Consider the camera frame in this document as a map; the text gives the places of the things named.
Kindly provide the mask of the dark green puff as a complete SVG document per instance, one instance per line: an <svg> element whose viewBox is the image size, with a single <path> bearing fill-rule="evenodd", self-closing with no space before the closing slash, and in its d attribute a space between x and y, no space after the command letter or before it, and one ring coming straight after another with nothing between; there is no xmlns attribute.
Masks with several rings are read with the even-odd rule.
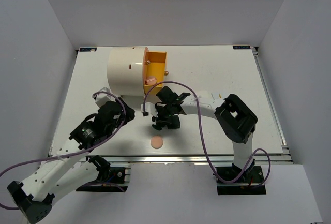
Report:
<svg viewBox="0 0 331 224"><path fill-rule="evenodd" d="M158 131L161 131L165 126L166 125L160 123L152 124L152 127Z"/></svg>

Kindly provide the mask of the pink puff with strap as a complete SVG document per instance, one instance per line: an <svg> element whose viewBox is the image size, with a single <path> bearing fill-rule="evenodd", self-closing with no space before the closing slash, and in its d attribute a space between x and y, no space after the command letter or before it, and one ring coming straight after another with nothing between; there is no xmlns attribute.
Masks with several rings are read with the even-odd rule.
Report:
<svg viewBox="0 0 331 224"><path fill-rule="evenodd" d="M153 86L153 85L157 84L157 78L156 77L149 76L149 77L146 78L145 84L146 85Z"/></svg>

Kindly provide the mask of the yellow drawer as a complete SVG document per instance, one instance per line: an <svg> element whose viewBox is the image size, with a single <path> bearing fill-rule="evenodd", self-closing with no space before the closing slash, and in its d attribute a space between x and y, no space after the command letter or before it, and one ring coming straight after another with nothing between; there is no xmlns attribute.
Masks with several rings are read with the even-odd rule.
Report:
<svg viewBox="0 0 331 224"><path fill-rule="evenodd" d="M146 85L145 80L147 77L152 76L157 78L157 83L164 80L168 74L166 70L167 53L166 52L153 52L147 51L145 56L144 65L144 93L146 94L153 86Z"/></svg>

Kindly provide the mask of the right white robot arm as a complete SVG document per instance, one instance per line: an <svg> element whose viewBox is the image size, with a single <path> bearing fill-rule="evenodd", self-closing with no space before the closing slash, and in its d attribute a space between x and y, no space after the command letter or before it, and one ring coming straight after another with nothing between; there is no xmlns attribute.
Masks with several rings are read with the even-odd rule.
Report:
<svg viewBox="0 0 331 224"><path fill-rule="evenodd" d="M145 116L152 115L155 129L178 129L180 114L197 115L200 133L203 132L201 117L217 120L225 135L232 141L234 178L227 181L219 174L215 176L221 182L230 184L236 181L245 182L251 178L254 166L252 139L258 118L237 95L230 94L227 98L205 98L193 91L178 95L165 86L156 96L160 100L158 103L144 102L141 105L141 111Z"/></svg>

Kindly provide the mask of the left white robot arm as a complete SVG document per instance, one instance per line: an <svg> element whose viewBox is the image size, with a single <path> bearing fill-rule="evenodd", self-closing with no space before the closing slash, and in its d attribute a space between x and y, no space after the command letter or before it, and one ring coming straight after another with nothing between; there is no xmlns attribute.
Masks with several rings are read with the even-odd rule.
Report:
<svg viewBox="0 0 331 224"><path fill-rule="evenodd" d="M49 159L26 179L11 182L7 189L28 222L43 220L58 200L84 184L108 182L113 175L111 166L99 155L91 157L76 171L72 168L92 147L108 139L120 125L126 125L134 117L134 109L122 99L106 102L70 133L55 159Z"/></svg>

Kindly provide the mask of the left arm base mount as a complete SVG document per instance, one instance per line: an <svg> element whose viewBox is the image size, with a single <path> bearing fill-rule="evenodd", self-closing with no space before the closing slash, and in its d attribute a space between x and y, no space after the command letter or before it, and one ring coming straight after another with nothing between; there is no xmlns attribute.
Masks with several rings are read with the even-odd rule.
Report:
<svg viewBox="0 0 331 224"><path fill-rule="evenodd" d="M86 158L81 165L86 163L96 167L97 177L78 187L76 192L126 192L131 176L129 164L108 162L99 155Z"/></svg>

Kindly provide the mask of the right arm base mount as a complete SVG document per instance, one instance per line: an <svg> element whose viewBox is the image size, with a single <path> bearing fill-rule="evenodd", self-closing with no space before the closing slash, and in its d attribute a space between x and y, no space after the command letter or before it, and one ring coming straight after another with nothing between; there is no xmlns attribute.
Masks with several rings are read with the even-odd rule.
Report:
<svg viewBox="0 0 331 224"><path fill-rule="evenodd" d="M230 181L234 179L239 170L233 166L216 167L219 176L224 180ZM225 184L220 181L215 174L217 194L219 196L243 196L243 195L265 195L266 188L263 184L264 174L261 166L254 166L249 173L244 173L236 182Z"/></svg>

